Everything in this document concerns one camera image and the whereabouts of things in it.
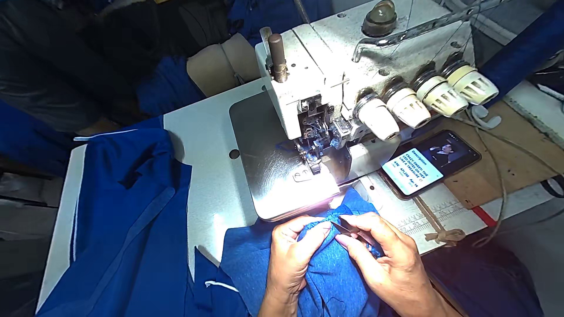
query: blue garment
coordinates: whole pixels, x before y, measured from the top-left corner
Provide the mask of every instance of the blue garment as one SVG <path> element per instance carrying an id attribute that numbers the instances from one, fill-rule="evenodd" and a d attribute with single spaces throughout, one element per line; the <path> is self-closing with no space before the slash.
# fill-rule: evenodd
<path id="1" fill-rule="evenodd" d="M 564 46 L 564 1 L 555 1 L 541 16 L 490 58 L 480 72 L 499 94 L 491 107 Z"/>
<path id="2" fill-rule="evenodd" d="M 238 292 L 225 288 L 221 285 L 206 286 L 206 281 L 214 281 L 233 286 L 233 282 L 223 272 L 204 257 L 198 249 L 195 249 L 194 282 L 191 287 L 190 296 L 193 298 L 193 315 L 197 317 L 248 317 L 250 316 L 243 299 Z"/>
<path id="3" fill-rule="evenodd" d="M 544 315 L 531 275 L 513 253 L 492 242 L 481 248 L 468 242 L 437 249 L 422 260 L 470 317 Z"/>
<path id="4" fill-rule="evenodd" d="M 72 138 L 0 100 L 0 153 L 11 160 L 64 177 Z"/>
<path id="5" fill-rule="evenodd" d="M 89 141 L 76 213 L 76 260 L 38 316 L 183 316 L 191 166 L 163 129 Z"/>
<path id="6" fill-rule="evenodd" d="M 376 212 L 353 189 L 341 206 L 317 215 L 338 222 L 342 214 Z M 308 224 L 298 239 L 316 225 Z M 258 221 L 250 227 L 228 229 L 220 268 L 233 280 L 249 312 L 257 316 L 266 289 L 271 233 L 277 223 Z M 391 316 L 391 309 L 368 288 L 348 252 L 334 240 L 332 228 L 314 253 L 306 272 L 307 286 L 299 294 L 298 316 Z"/>
<path id="7" fill-rule="evenodd" d="M 162 58 L 151 77 L 137 86 L 136 93 L 141 111 L 153 116 L 206 98 L 188 76 L 186 57 Z"/>
<path id="8" fill-rule="evenodd" d="M 329 0 L 302 2 L 312 22 L 332 14 Z M 253 47 L 262 41 L 260 29 L 263 27 L 282 33 L 303 24 L 293 0 L 231 0 L 227 6 L 229 32 L 241 33 Z"/>

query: phone screen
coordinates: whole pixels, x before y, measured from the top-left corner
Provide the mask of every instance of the phone screen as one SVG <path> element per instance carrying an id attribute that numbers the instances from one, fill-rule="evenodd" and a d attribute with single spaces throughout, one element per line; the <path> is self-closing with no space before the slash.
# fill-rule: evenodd
<path id="1" fill-rule="evenodd" d="M 480 155 L 451 131 L 442 131 L 383 165 L 405 195 L 451 175 Z"/>

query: white table surface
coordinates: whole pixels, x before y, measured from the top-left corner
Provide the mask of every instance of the white table surface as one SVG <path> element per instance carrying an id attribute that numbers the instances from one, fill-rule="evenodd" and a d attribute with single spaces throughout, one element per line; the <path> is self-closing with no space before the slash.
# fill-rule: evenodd
<path id="1" fill-rule="evenodd" d="M 226 229 L 249 226 L 257 219 L 241 160 L 228 156 L 230 150 L 237 148 L 229 108 L 261 93 L 261 88 L 262 81 L 256 80 L 164 115 L 164 128 L 171 134 L 177 160 L 193 166 L 187 203 L 188 265 L 192 274 L 195 246 L 218 264 Z M 72 222 L 82 182 L 85 149 L 86 146 L 74 149 L 70 157 L 37 310 L 69 266 Z M 370 185 L 374 190 L 363 192 Z M 425 241 L 424 233 L 433 230 L 429 230 L 429 224 L 415 204 L 397 199 L 376 173 L 363 177 L 355 188 L 374 203 L 383 217 L 411 235 L 420 253 L 440 246 L 434 241 Z M 470 234 L 486 226 L 471 210 L 463 208 L 443 184 L 421 196 L 447 230 L 460 228 Z M 539 184 L 511 193 L 506 217 L 551 198 Z M 497 199 L 482 208 L 497 219 L 500 204 L 501 200 Z"/>

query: scissors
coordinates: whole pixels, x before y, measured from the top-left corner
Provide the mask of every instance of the scissors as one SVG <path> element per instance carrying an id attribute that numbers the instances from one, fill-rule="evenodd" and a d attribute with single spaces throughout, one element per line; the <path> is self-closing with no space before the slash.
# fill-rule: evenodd
<path id="1" fill-rule="evenodd" d="M 359 240 L 360 242 L 364 243 L 366 245 L 366 249 L 375 258 L 379 258 L 384 254 L 382 252 L 382 248 L 376 242 L 376 240 L 372 237 L 370 232 L 360 230 L 357 227 L 352 226 L 347 220 L 343 219 L 341 216 L 339 216 L 339 220 L 341 221 L 341 224 L 338 224 L 338 223 L 333 222 L 333 221 L 331 221 L 331 223 L 335 226 L 335 228 L 337 228 L 337 230 L 339 230 L 339 232 L 341 234 L 349 236 L 349 237 L 353 237 L 353 238 Z"/>

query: wooden board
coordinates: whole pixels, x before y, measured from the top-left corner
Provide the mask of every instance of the wooden board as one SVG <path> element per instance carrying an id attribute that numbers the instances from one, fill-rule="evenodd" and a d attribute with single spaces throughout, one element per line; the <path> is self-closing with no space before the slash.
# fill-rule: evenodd
<path id="1" fill-rule="evenodd" d="M 535 153 L 552 168 L 564 172 L 564 151 L 537 130 L 525 118 L 504 102 L 498 102 L 490 109 L 488 116 L 501 116 L 501 124 L 492 133 L 506 137 L 523 148 Z M 438 127 L 418 140 L 429 137 L 440 130 L 453 130 L 482 154 L 476 164 L 444 180 L 448 189 L 464 207 L 471 209 L 501 197 L 500 182 L 494 162 L 473 127 L 452 119 L 444 118 Z M 483 133 L 488 148 L 497 158 L 508 193 L 539 183 L 554 176 L 548 168 L 518 149 Z"/>

